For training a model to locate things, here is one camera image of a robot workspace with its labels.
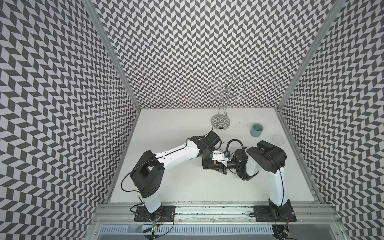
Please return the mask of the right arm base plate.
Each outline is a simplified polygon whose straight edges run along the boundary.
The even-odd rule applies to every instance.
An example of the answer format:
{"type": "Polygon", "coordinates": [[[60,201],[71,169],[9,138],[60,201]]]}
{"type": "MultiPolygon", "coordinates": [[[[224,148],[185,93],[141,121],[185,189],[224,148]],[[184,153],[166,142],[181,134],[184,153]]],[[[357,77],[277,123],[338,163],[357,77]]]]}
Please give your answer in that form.
{"type": "Polygon", "coordinates": [[[270,207],[253,206],[253,212],[249,214],[257,222],[296,222],[297,217],[292,206],[270,207]]]}

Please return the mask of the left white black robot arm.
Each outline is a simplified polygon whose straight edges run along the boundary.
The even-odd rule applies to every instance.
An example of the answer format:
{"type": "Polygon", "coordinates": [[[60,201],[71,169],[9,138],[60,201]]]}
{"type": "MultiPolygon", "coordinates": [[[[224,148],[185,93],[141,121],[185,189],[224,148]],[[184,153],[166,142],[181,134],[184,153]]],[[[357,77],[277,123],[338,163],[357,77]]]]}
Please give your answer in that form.
{"type": "Polygon", "coordinates": [[[163,207],[157,191],[165,173],[181,163],[198,157],[208,161],[208,163],[229,160],[229,156],[225,153],[213,150],[203,137],[187,139],[185,144],[169,151],[156,154],[152,151],[143,153],[129,176],[137,187],[148,213],[157,213],[163,207]]]}

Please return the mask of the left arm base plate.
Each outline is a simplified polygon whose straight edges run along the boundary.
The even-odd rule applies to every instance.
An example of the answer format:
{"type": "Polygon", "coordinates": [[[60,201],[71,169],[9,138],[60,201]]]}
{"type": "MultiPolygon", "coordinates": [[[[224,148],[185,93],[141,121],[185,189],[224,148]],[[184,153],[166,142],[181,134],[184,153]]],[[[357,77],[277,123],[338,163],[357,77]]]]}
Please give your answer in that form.
{"type": "Polygon", "coordinates": [[[135,212],[135,222],[173,222],[176,206],[161,206],[154,213],[150,213],[145,206],[138,206],[135,212]]]}

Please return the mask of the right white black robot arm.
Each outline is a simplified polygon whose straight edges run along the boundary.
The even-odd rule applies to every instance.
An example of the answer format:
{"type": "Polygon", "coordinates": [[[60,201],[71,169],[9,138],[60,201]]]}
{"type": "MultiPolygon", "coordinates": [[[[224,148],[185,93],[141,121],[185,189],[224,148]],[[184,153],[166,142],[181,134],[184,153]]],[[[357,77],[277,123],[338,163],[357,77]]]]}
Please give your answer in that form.
{"type": "Polygon", "coordinates": [[[260,169],[267,174],[269,199],[266,206],[254,206],[250,214],[258,222],[296,222],[297,217],[287,196],[284,180],[284,167],[287,154],[280,147],[266,141],[260,141],[255,147],[246,149],[241,146],[234,154],[228,150],[225,170],[234,169],[239,178],[248,181],[258,174],[260,169]]]}

